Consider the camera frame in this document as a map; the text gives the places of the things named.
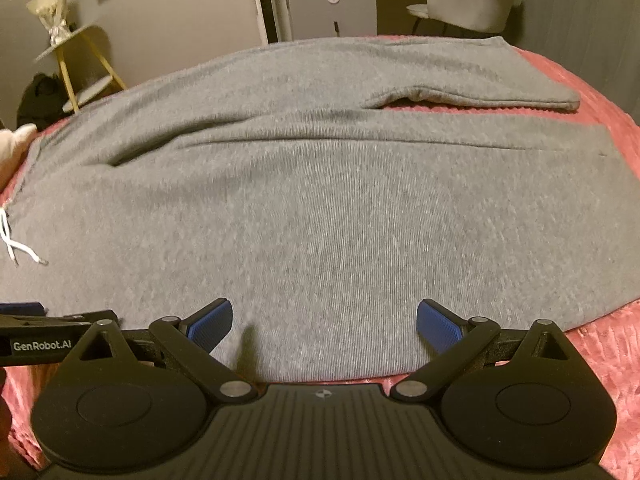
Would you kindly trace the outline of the person's left hand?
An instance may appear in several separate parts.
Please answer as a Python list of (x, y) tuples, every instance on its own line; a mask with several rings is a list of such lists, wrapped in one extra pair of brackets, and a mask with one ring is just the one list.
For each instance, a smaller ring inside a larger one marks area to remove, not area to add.
[(21, 414), (20, 402), (16, 400), (11, 376), (1, 369), (1, 478), (35, 479), (37, 473), (10, 440), (17, 416)]

